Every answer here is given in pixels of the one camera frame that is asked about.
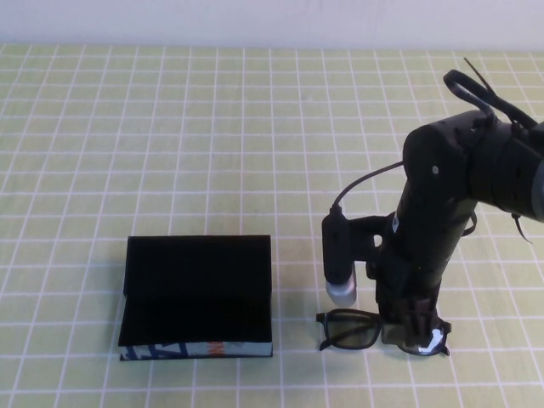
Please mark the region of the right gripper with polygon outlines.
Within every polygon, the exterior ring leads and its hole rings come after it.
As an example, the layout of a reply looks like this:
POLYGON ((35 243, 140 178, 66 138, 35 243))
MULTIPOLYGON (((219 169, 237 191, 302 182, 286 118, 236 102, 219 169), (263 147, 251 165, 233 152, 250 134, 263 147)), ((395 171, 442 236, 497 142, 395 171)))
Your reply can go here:
POLYGON ((376 282, 383 343, 427 347, 438 323, 436 305, 445 260, 419 263, 382 244, 377 259, 366 263, 366 274, 376 282), (407 316, 407 335, 405 317, 407 316))

